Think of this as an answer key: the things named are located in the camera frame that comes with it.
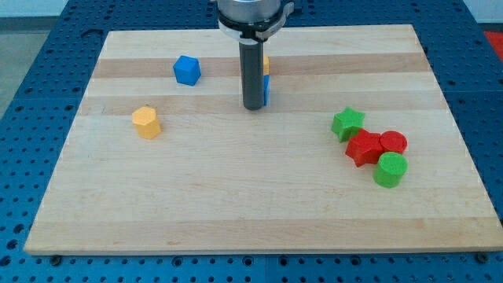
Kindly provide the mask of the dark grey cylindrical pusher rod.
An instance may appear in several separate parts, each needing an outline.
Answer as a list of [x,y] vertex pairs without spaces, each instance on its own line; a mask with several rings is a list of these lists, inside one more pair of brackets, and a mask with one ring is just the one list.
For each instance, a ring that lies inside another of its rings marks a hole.
[[264,105],[263,44],[239,44],[243,105],[259,110]]

